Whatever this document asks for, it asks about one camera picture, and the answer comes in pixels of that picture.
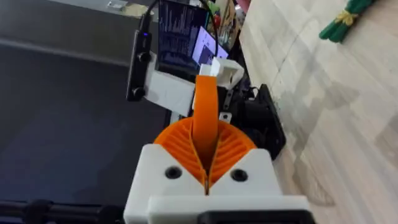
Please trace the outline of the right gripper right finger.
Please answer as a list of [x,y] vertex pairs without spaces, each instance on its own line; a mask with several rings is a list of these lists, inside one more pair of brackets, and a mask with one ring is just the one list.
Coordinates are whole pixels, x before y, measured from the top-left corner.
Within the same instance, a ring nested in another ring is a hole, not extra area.
[[219,122],[219,139],[210,168],[210,196],[282,195],[269,152],[241,130]]

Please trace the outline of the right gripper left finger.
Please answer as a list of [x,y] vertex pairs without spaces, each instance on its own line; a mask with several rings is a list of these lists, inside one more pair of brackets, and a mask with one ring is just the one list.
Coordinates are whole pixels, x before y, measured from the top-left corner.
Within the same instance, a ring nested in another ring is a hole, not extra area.
[[206,171],[192,142],[191,118],[143,146],[124,207],[125,223],[197,223]]

